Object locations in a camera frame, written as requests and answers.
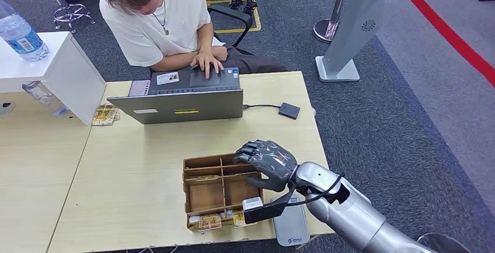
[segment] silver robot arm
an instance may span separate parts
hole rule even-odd
[[[314,162],[301,164],[295,173],[298,188],[316,189],[315,192],[309,191],[306,200],[326,191],[337,178],[337,174]],[[436,252],[387,223],[385,216],[345,178],[341,178],[329,194],[341,201],[330,204],[322,197],[307,203],[306,206],[311,214],[327,224],[355,249],[364,253]]]
[[[234,162],[240,161],[252,164],[268,176],[248,178],[252,185],[276,192],[286,186],[290,189],[275,202],[244,209],[247,223],[281,215],[290,206],[292,192],[297,190],[306,197],[311,214],[361,252],[436,253],[387,223],[385,216],[345,178],[314,162],[298,165],[294,156],[275,142],[246,143],[234,157]]]

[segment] bottle label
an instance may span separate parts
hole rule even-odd
[[[19,40],[7,41],[11,47],[19,54],[29,54],[37,51],[42,45],[43,41],[38,37],[38,34],[31,28],[26,37]]]

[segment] stand logo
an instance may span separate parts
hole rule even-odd
[[[368,20],[361,25],[361,31],[369,32],[369,31],[373,30],[373,28],[375,28],[376,25],[377,25],[376,21],[374,21],[372,19]]]
[[[302,241],[302,238],[300,238],[300,237],[293,237],[293,238],[289,238],[289,239],[287,240],[287,242],[288,242],[289,244],[291,244],[291,243],[293,243],[293,242],[301,242],[301,241]]]

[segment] gray laptop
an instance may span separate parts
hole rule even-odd
[[[209,79],[199,69],[156,72],[150,81],[134,81],[131,91],[134,85],[142,87],[142,95],[107,100],[142,124],[242,117],[237,68],[213,72]]]

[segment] yellow floor tape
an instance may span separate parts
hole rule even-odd
[[[211,4],[230,3],[230,2],[231,2],[231,0],[213,0],[213,1],[207,1],[207,5],[210,6]],[[255,17],[256,27],[250,28],[249,32],[259,31],[262,29],[262,23],[260,20],[260,15],[258,14],[258,8],[256,8],[254,10],[253,16]],[[244,29],[215,30],[216,34],[242,33],[242,32],[244,32]]]

